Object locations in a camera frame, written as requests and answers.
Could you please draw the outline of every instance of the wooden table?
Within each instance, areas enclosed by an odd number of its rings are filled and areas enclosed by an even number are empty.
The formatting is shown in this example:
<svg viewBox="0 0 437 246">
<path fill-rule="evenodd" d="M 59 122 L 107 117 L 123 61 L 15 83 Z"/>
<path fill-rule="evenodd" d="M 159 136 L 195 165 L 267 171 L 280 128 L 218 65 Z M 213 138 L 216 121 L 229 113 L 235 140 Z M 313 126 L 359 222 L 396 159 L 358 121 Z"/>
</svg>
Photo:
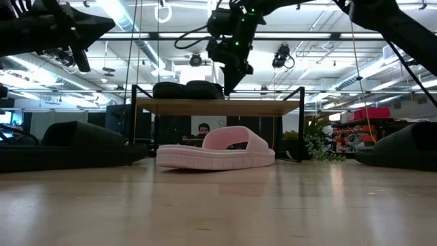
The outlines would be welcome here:
<svg viewBox="0 0 437 246">
<path fill-rule="evenodd" d="M 143 92 L 147 98 L 137 97 L 137 91 Z M 299 93 L 299 101 L 289 101 L 293 95 Z M 158 131 L 160 115 L 215 115 L 215 116 L 259 116 L 275 118 L 275 141 L 272 149 L 277 153 L 280 139 L 282 139 L 282 116 L 299 108 L 299 155 L 304 148 L 303 122 L 305 108 L 305 88 L 300 87 L 283 100 L 192 100 L 192 99 L 154 99 L 138 85 L 132 85 L 131 114 L 130 114 L 130 144 L 135 143 L 135 123 L 137 107 L 155 114 L 154 148 L 158 149 Z"/>
</svg>

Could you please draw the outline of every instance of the wooden floor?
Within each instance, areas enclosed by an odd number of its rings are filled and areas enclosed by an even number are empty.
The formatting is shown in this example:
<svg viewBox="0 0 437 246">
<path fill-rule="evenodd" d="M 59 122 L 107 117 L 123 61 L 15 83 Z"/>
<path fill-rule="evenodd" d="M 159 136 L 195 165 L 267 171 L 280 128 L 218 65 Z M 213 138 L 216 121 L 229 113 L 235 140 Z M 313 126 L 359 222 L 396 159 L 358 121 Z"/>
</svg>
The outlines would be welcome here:
<svg viewBox="0 0 437 246">
<path fill-rule="evenodd" d="M 433 245 L 437 173 L 277 163 L 0 175 L 1 246 Z"/>
</svg>

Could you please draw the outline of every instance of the black ceiling fixture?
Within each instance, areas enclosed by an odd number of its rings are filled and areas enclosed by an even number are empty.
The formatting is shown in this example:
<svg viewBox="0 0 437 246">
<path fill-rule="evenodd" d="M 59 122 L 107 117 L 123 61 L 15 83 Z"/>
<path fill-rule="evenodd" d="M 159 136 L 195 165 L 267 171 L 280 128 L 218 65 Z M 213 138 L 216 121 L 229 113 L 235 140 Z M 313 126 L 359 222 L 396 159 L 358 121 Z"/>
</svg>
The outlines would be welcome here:
<svg viewBox="0 0 437 246">
<path fill-rule="evenodd" d="M 106 77 L 114 77 L 114 74 L 111 73 L 116 71 L 114 68 L 107 68 L 107 67 L 102 68 L 102 70 L 106 72 L 105 74 L 103 74 Z"/>
<path fill-rule="evenodd" d="M 202 65 L 202 58 L 200 54 L 194 53 L 190 58 L 190 66 L 198 67 L 200 65 Z"/>
<path fill-rule="evenodd" d="M 288 61 L 288 59 L 291 59 L 293 61 L 293 66 L 287 67 L 285 63 Z M 281 44 L 281 46 L 278 49 L 278 52 L 274 54 L 273 62 L 272 62 L 273 68 L 282 68 L 286 67 L 288 69 L 291 69 L 294 67 L 294 59 L 290 55 L 290 48 L 288 44 Z"/>
</svg>

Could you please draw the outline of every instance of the wall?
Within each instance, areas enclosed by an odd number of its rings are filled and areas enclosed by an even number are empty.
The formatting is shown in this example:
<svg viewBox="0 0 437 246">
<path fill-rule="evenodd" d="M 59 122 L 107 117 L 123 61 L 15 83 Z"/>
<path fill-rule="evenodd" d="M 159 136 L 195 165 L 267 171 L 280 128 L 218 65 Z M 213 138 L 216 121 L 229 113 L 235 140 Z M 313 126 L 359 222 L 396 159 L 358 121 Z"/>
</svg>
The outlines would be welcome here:
<svg viewBox="0 0 437 246">
<path fill-rule="evenodd" d="M 417 98 L 425 95 L 415 96 L 413 102 L 411 100 L 402 100 L 401 108 L 395 109 L 394 104 L 390 106 L 391 116 L 394 118 L 414 118 L 414 119 L 428 119 L 437 121 L 437 109 L 432 102 L 427 98 L 425 104 L 418 104 Z"/>
</svg>

